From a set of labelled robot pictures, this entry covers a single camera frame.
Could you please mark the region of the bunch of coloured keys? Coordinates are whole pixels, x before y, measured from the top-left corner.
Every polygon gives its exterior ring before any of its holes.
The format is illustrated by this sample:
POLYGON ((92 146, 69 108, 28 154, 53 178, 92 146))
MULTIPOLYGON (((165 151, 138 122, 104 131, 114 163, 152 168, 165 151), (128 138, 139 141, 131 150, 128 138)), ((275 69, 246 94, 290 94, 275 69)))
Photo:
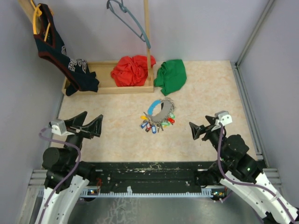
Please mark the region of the bunch of coloured keys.
POLYGON ((159 133, 160 131, 164 131, 165 128, 174 125, 176 116, 173 113, 170 113, 168 118, 160 123, 154 123, 150 121, 145 115, 140 116, 142 119, 142 123, 140 124, 140 128, 144 129, 145 132, 149 133, 159 133))

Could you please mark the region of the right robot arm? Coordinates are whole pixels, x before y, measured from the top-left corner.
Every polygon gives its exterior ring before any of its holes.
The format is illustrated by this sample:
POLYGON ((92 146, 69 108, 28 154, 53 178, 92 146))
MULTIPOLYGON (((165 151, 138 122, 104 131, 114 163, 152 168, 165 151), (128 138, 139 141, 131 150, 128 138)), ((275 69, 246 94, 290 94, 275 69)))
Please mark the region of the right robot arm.
POLYGON ((192 138, 209 141, 217 160, 206 171, 199 171, 199 186, 223 185, 244 200, 265 224, 295 224, 299 209, 291 205, 273 186, 266 173, 247 152, 249 147, 239 134, 226 135, 225 126, 232 123, 229 114, 206 116, 208 126, 189 123, 192 138))

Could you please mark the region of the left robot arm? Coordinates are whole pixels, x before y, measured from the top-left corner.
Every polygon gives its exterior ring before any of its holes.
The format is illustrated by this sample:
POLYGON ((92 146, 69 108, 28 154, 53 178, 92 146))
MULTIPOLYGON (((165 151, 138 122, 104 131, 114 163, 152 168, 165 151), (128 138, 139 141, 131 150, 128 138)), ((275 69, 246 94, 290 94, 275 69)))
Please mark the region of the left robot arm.
POLYGON ((35 223, 66 224, 83 189, 97 180, 95 166, 81 160, 84 139, 100 137, 103 115, 88 124, 87 112, 62 120, 51 121, 39 137, 59 143, 43 153, 42 167, 47 171, 44 181, 43 200, 35 223))

